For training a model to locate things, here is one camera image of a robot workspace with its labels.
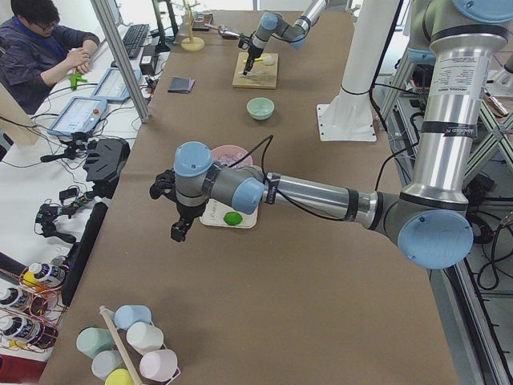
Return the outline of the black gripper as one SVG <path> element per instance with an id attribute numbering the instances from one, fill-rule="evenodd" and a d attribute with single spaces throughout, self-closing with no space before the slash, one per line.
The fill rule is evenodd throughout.
<path id="1" fill-rule="evenodd" d="M 260 58 L 263 53 L 261 40 L 257 34 L 251 34 L 250 36 L 240 34 L 238 47 L 245 48 L 248 52 L 248 59 L 245 61 L 243 70 L 243 75 L 247 75 L 251 72 L 254 61 Z"/>
<path id="2" fill-rule="evenodd" d="M 192 227 L 193 221 L 203 215 L 206 204 L 187 206 L 179 202 L 176 195 L 175 172 L 173 169 L 158 174 L 149 189 L 149 193 L 153 200 L 164 196 L 176 204 L 180 219 L 171 227 L 171 239 L 177 242 L 186 241 L 187 233 Z"/>

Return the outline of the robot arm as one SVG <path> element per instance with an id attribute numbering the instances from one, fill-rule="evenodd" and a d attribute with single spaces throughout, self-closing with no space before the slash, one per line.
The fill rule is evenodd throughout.
<path id="1" fill-rule="evenodd" d="M 337 188 L 266 172 L 262 165 L 226 166 L 205 144 L 192 141 L 177 148 L 173 167 L 150 188 L 152 198 L 176 204 L 180 218 L 172 239 L 185 239 L 209 200 L 246 214 L 260 203 L 284 201 L 316 217 L 381 233 L 424 268 L 460 262 L 473 245 L 464 172 L 491 56 L 507 44 L 511 20 L 509 1 L 413 2 L 407 54 L 434 72 L 413 177 L 399 194 Z"/>
<path id="2" fill-rule="evenodd" d="M 240 34 L 238 47 L 245 48 L 248 53 L 242 75 L 251 72 L 253 64 L 261 57 L 273 35 L 294 48 L 301 48 L 321 13 L 329 6 L 328 0 L 312 1 L 293 24 L 286 22 L 280 13 L 264 12 L 255 31 L 249 36 Z"/>

